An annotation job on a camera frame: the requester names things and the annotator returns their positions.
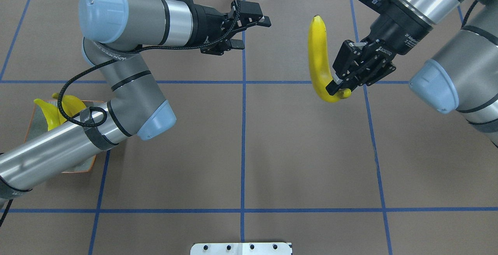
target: white metal plate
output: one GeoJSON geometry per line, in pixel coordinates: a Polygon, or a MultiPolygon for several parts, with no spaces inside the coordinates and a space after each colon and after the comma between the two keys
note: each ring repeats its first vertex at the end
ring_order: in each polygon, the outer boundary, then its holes
{"type": "Polygon", "coordinates": [[[291,243],[194,244],[190,255],[292,255],[291,243]]]}

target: cable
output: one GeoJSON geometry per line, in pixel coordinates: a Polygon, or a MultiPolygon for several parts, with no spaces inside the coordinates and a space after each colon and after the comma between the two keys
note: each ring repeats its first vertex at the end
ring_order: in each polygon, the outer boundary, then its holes
{"type": "Polygon", "coordinates": [[[5,217],[7,217],[7,213],[9,213],[9,209],[11,208],[13,200],[14,199],[9,200],[9,202],[7,202],[7,206],[5,207],[4,213],[2,214],[2,218],[0,218],[0,228],[2,227],[2,224],[5,221],[5,217]]]}
{"type": "Polygon", "coordinates": [[[472,12],[473,8],[477,5],[477,2],[478,2],[477,0],[472,2],[472,5],[470,5],[470,7],[468,8],[467,13],[465,14],[465,18],[462,21],[462,28],[466,25],[468,17],[470,16],[470,13],[472,12]]]}
{"type": "Polygon", "coordinates": [[[94,127],[97,127],[97,126],[100,126],[101,124],[103,124],[106,120],[107,120],[107,113],[105,112],[105,110],[103,108],[100,108],[100,107],[89,107],[89,110],[90,111],[98,111],[98,112],[102,112],[103,114],[103,118],[102,120],[100,120],[99,122],[97,123],[94,123],[94,124],[89,124],[89,123],[84,123],[84,122],[80,122],[78,120],[74,120],[73,118],[71,118],[69,115],[67,115],[67,113],[64,111],[64,108],[62,108],[62,97],[64,97],[64,93],[66,92],[67,88],[69,87],[69,85],[71,85],[74,81],[78,80],[79,78],[89,74],[90,72],[92,71],[95,71],[101,67],[105,67],[106,65],[110,65],[112,63],[115,63],[117,62],[117,60],[115,59],[112,59],[110,61],[107,61],[107,62],[103,62],[101,64],[98,64],[92,68],[89,68],[87,70],[85,70],[84,72],[78,74],[77,76],[74,76],[73,78],[71,78],[68,82],[66,82],[64,84],[64,86],[62,86],[62,89],[59,93],[59,97],[57,98],[57,108],[59,109],[59,112],[61,113],[62,117],[64,117],[67,121],[73,123],[73,124],[77,124],[79,126],[82,126],[82,127],[91,127],[91,128],[94,128],[94,127]]]}
{"type": "MultiPolygon", "coordinates": [[[[209,42],[208,44],[202,44],[202,45],[197,45],[197,46],[185,46],[185,47],[146,46],[146,47],[142,47],[142,48],[137,48],[137,49],[132,50],[132,51],[119,51],[119,50],[114,50],[114,51],[121,52],[121,53],[140,53],[142,51],[152,50],[152,49],[162,49],[162,50],[191,50],[191,49],[205,48],[205,47],[208,47],[208,46],[212,46],[214,44],[218,44],[219,42],[221,42],[224,39],[226,39],[226,37],[228,37],[228,35],[231,33],[231,31],[235,28],[235,25],[237,25],[237,21],[240,18],[240,0],[236,0],[236,4],[237,4],[237,14],[235,15],[235,18],[233,19],[233,23],[230,25],[230,27],[228,28],[228,30],[226,31],[225,34],[223,34],[221,37],[219,37],[219,39],[216,39],[215,41],[209,42]]],[[[103,114],[102,120],[100,120],[97,123],[89,124],[89,123],[80,122],[78,120],[75,120],[75,119],[71,118],[64,111],[64,108],[62,108],[62,97],[64,96],[64,93],[66,92],[66,90],[69,87],[69,85],[71,85],[73,82],[75,82],[79,78],[81,78],[81,77],[83,77],[83,76],[91,73],[92,71],[95,71],[95,70],[97,70],[99,68],[105,67],[105,66],[110,65],[110,64],[115,63],[115,62],[117,62],[117,60],[112,59],[112,60],[109,60],[107,62],[103,62],[101,64],[98,64],[98,65],[96,65],[94,67],[91,67],[91,68],[85,70],[84,72],[78,74],[77,76],[74,76],[73,78],[71,78],[69,81],[67,81],[64,84],[64,86],[62,87],[61,91],[59,92],[59,97],[57,98],[57,108],[59,109],[59,112],[61,113],[62,117],[64,117],[67,121],[69,121],[69,122],[71,122],[73,124],[77,124],[77,125],[85,127],[85,128],[86,127],[87,128],[88,127],[89,128],[90,127],[91,128],[98,127],[98,126],[100,126],[101,124],[103,124],[107,120],[107,113],[105,112],[105,110],[103,108],[100,108],[100,107],[89,107],[90,112],[97,111],[97,112],[101,112],[103,114]]]]}

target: light blue joint cap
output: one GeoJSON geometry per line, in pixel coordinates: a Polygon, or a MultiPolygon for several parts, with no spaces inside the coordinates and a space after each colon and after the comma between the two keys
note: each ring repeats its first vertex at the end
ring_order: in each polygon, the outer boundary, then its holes
{"type": "Polygon", "coordinates": [[[103,44],[116,41],[128,22],[128,0],[80,0],[83,36],[103,44]]]}
{"type": "Polygon", "coordinates": [[[422,69],[410,79],[410,89],[443,114],[458,107],[457,89],[446,70],[435,60],[427,60],[422,69]]]}
{"type": "Polygon", "coordinates": [[[176,123],[176,116],[166,100],[152,114],[137,133],[142,140],[149,140],[167,131],[176,123]]]}

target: yellow banana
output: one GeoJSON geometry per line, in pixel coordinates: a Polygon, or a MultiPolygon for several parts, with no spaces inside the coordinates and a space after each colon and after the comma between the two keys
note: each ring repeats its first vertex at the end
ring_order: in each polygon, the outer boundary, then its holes
{"type": "Polygon", "coordinates": [[[335,103],[351,95],[350,89],[341,89],[333,96],[325,89],[333,78],[330,73],[327,52],[327,30],[324,21],[318,15],[313,17],[308,32],[308,62],[311,83],[321,99],[335,103]]]}
{"type": "MultiPolygon", "coordinates": [[[[52,94],[52,98],[57,99],[58,97],[59,93],[52,94]]],[[[87,108],[87,106],[83,101],[81,101],[81,99],[78,99],[78,97],[70,94],[65,94],[64,97],[62,97],[62,108],[67,113],[67,115],[73,117],[81,110],[87,108]]]]}
{"type": "Polygon", "coordinates": [[[52,105],[41,99],[35,99],[33,102],[41,108],[43,115],[45,115],[45,120],[47,121],[48,130],[56,128],[61,124],[59,120],[60,113],[55,105],[52,105]]]}

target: silver robot arm segment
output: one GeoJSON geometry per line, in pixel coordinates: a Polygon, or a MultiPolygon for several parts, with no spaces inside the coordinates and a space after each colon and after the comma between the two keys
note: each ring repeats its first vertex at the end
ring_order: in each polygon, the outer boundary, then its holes
{"type": "MultiPolygon", "coordinates": [[[[441,113],[457,110],[498,144],[498,0],[478,0],[484,9],[410,80],[410,88],[441,113]]],[[[402,0],[426,21],[438,23],[455,0],[402,0]]]]}

